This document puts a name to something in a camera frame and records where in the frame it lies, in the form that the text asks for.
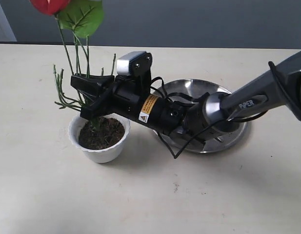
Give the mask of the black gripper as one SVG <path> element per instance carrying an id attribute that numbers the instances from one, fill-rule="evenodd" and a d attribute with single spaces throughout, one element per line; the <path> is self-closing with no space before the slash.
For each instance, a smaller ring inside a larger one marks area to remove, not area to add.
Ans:
<path id="1" fill-rule="evenodd" d="M 166 136 L 181 126 L 186 108 L 177 102 L 138 89 L 132 79 L 114 75 L 72 75 L 70 85 L 85 95 L 80 116 L 86 120 L 116 113 Z"/>

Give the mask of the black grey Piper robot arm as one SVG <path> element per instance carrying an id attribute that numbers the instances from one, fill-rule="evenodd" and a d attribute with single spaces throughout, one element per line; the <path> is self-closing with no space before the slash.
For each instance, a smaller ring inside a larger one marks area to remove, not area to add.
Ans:
<path id="1" fill-rule="evenodd" d="M 287 106 L 301 121 L 301 51 L 229 94 L 184 95 L 186 103 L 150 92 L 152 55 L 130 52 L 117 60 L 117 75 L 72 75 L 70 84 L 87 103 L 80 116 L 86 120 L 118 114 L 166 136 L 210 139 L 237 130 L 251 116 Z"/>

